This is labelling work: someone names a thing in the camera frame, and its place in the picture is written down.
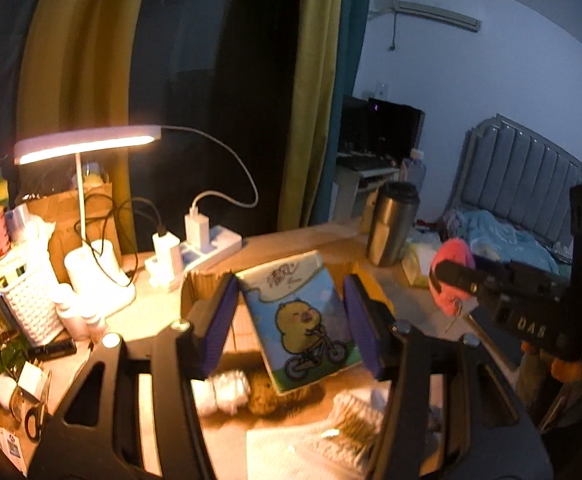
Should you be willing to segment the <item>light blue blanket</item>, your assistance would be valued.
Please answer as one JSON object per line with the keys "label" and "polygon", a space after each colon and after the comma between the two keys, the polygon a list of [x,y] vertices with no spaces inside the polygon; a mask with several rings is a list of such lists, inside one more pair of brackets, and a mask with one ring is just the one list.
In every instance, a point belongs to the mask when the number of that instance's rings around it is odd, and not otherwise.
{"label": "light blue blanket", "polygon": [[519,262],[559,273],[550,252],[532,234],[500,222],[487,210],[460,210],[462,237],[473,255],[496,262]]}

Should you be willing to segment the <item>black cylinder flashlight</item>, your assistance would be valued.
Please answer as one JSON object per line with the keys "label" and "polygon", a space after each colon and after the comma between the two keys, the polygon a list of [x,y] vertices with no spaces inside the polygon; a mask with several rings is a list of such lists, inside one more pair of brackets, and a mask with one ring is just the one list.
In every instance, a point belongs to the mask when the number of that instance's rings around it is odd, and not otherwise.
{"label": "black cylinder flashlight", "polygon": [[64,358],[64,356],[74,356],[76,353],[76,342],[72,338],[68,338],[30,348],[27,350],[26,356],[30,362],[47,362]]}

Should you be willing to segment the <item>white pill bottle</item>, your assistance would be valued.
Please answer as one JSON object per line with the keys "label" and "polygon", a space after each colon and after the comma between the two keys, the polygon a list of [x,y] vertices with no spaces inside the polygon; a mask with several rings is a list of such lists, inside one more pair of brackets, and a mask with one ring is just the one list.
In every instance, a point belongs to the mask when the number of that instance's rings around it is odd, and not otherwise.
{"label": "white pill bottle", "polygon": [[98,312],[86,312],[82,315],[82,319],[88,328],[91,341],[98,344],[108,330],[105,318]]}
{"label": "white pill bottle", "polygon": [[90,338],[86,322],[78,309],[68,304],[57,304],[56,314],[64,325],[67,333],[76,340],[86,340]]}

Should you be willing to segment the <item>bag of cotton swabs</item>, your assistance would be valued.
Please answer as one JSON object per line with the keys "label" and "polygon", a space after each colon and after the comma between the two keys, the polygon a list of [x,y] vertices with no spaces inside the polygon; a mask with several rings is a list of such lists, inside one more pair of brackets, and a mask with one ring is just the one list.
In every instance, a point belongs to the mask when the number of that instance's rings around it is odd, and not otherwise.
{"label": "bag of cotton swabs", "polygon": [[329,416],[291,445],[308,463],[340,479],[362,479],[382,428],[383,413],[350,392],[333,399]]}

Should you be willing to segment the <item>black scissors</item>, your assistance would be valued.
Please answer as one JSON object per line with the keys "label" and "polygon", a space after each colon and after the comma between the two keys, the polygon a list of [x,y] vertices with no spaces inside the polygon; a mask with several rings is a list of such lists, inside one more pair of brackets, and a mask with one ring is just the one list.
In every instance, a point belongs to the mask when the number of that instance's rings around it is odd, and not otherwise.
{"label": "black scissors", "polygon": [[27,410],[24,417],[24,429],[29,440],[35,443],[40,441],[47,419],[48,410],[44,402],[39,402]]}

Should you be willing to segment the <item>plastic water bottle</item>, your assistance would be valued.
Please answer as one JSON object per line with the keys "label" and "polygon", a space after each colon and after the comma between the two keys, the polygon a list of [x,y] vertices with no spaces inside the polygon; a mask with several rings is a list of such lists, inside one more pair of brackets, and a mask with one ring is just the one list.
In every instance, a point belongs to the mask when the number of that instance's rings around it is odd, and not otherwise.
{"label": "plastic water bottle", "polygon": [[413,148],[409,156],[400,165],[399,179],[402,182],[412,184],[417,192],[420,193],[423,188],[425,175],[424,153],[417,148]]}

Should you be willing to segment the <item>white paper towel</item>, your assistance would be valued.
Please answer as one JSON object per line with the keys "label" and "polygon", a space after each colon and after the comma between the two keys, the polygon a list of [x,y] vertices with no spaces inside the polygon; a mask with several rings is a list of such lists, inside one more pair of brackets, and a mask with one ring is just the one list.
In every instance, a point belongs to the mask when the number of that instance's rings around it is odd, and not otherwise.
{"label": "white paper towel", "polygon": [[249,479],[363,479],[348,460],[340,430],[315,425],[250,430],[246,434]]}

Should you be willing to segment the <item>white power strip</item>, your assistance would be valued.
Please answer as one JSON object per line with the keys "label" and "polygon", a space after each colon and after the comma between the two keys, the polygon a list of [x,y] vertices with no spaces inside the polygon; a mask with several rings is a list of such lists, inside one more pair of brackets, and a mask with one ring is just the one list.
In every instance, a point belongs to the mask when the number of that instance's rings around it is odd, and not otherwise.
{"label": "white power strip", "polygon": [[210,229],[210,250],[199,252],[183,242],[175,234],[153,235],[156,253],[146,258],[144,267],[151,280],[161,285],[180,280],[187,274],[204,270],[234,255],[242,248],[242,236],[224,226]]}

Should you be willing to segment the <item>brown plush toy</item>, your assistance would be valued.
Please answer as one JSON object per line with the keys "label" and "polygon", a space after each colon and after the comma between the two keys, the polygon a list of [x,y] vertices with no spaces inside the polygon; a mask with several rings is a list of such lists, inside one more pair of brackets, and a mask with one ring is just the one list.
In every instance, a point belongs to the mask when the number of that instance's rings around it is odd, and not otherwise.
{"label": "brown plush toy", "polygon": [[274,417],[294,412],[305,405],[320,401],[323,397],[323,388],[320,385],[309,385],[288,393],[277,393],[263,368],[249,370],[246,379],[250,387],[246,408],[257,417]]}

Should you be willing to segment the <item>pink plush toy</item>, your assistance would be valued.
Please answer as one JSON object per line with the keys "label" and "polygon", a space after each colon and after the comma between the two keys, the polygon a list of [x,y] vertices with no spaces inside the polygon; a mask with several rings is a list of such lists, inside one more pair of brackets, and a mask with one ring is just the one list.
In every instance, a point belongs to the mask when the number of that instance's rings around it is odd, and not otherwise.
{"label": "pink plush toy", "polygon": [[444,312],[444,315],[452,318],[459,314],[464,303],[469,300],[470,294],[457,287],[447,285],[438,279],[436,268],[446,260],[470,269],[475,268],[475,260],[469,245],[462,238],[450,238],[440,246],[431,262],[430,270],[428,271],[428,289],[436,306]]}

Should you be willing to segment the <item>duck print tissue pack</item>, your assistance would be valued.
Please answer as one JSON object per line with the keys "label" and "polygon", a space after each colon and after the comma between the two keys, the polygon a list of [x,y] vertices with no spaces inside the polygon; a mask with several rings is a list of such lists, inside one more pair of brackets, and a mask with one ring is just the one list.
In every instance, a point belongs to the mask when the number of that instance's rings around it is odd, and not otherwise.
{"label": "duck print tissue pack", "polygon": [[341,296],[316,250],[253,266],[236,278],[277,393],[361,361]]}

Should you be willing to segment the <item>grey padded headboard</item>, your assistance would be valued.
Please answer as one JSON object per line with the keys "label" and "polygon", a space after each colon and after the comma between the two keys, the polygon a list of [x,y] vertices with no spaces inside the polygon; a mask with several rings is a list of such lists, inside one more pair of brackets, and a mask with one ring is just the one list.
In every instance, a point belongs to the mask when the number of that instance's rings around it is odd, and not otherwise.
{"label": "grey padded headboard", "polygon": [[500,114],[466,133],[448,208],[481,209],[547,246],[572,242],[570,189],[582,162]]}

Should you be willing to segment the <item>black monitor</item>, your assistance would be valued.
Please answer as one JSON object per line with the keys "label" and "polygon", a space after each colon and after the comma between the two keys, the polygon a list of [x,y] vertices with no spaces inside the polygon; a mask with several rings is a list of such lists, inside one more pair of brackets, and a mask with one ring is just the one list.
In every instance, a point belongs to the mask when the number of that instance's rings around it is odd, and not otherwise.
{"label": "black monitor", "polygon": [[410,105],[346,96],[336,163],[353,170],[397,167],[419,145],[424,118]]}

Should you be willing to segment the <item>wall air conditioner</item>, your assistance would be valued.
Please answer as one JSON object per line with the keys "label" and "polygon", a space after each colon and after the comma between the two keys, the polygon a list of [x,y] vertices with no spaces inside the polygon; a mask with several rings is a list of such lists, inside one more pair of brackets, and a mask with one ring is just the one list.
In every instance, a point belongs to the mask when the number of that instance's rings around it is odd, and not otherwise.
{"label": "wall air conditioner", "polygon": [[477,18],[438,6],[406,0],[372,0],[372,2],[372,9],[368,13],[369,20],[391,13],[422,18],[422,20],[454,26],[468,32],[479,32],[482,28],[482,22]]}

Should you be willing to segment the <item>white roll in plastic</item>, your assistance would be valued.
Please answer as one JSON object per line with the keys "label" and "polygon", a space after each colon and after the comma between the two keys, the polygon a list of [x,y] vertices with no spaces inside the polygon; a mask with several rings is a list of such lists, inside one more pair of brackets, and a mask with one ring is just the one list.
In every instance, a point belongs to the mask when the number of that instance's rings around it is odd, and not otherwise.
{"label": "white roll in plastic", "polygon": [[191,388],[196,411],[202,417],[217,412],[230,416],[248,403],[251,387],[242,370],[229,370],[204,380],[193,379]]}

